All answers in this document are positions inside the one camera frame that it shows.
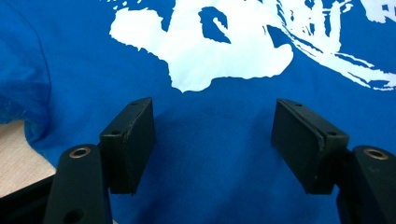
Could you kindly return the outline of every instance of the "blue t-shirt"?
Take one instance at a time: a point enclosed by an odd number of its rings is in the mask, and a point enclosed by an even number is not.
[[[151,96],[157,143],[119,223],[337,223],[271,145],[276,98],[396,153],[391,0],[0,0],[0,121],[55,166]]]

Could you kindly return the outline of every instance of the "metal screw hole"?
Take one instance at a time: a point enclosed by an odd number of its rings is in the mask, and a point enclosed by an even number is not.
[[[73,159],[79,159],[90,154],[91,150],[88,147],[79,147],[70,152],[69,157]]]
[[[373,149],[373,148],[364,149],[364,153],[371,158],[381,160],[381,161],[389,159],[389,156],[387,154],[383,153],[380,150]]]

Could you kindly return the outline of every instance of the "white graphic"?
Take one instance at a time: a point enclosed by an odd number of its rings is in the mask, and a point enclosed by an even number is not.
[[[395,0],[361,0],[369,21],[385,23],[386,17],[396,21]]]
[[[306,5],[306,0],[262,3],[257,0],[176,0],[167,32],[162,29],[163,18],[156,11],[125,7],[118,9],[110,35],[125,45],[146,49],[165,60],[172,86],[181,91],[201,91],[216,77],[280,75],[290,64],[293,53],[288,44],[274,47],[267,25],[280,29],[297,49],[344,77],[369,88],[371,81],[385,81],[384,86],[373,89],[394,90],[395,74],[374,69],[373,64],[363,59],[339,52],[341,15],[353,8],[351,0],[334,0],[330,8],[325,8],[321,1],[310,2],[311,6]],[[366,8],[367,20],[395,21],[394,2],[361,0],[361,3]],[[214,7],[226,16],[227,25],[218,18],[213,22],[231,43],[204,37],[199,13],[205,7]]]

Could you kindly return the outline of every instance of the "wooden surface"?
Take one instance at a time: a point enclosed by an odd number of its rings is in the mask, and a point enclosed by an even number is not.
[[[26,142],[23,121],[0,125],[0,197],[55,174]]]

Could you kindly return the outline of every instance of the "blue fabric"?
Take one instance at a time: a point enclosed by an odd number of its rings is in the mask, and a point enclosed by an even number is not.
[[[314,7],[316,1],[305,2]],[[394,49],[395,22],[364,23],[363,6],[353,3],[342,16],[341,51],[396,73],[388,50]],[[127,103],[153,97],[157,144],[137,194],[111,195],[117,222],[339,222],[338,190],[331,196],[304,194],[271,146],[276,98],[318,112],[351,136],[350,149],[372,145],[396,153],[396,92],[375,90],[385,81],[357,84],[269,27],[275,47],[292,47],[281,75],[214,78],[204,90],[181,92],[172,87],[166,60],[109,35],[115,5],[121,2],[0,1],[0,121],[25,119],[28,141],[56,166],[66,149],[97,143]],[[156,10],[164,31],[175,5],[128,2],[129,9]],[[208,7],[201,19],[220,17],[231,27],[224,15]],[[203,36],[233,43],[213,27],[203,26]]]

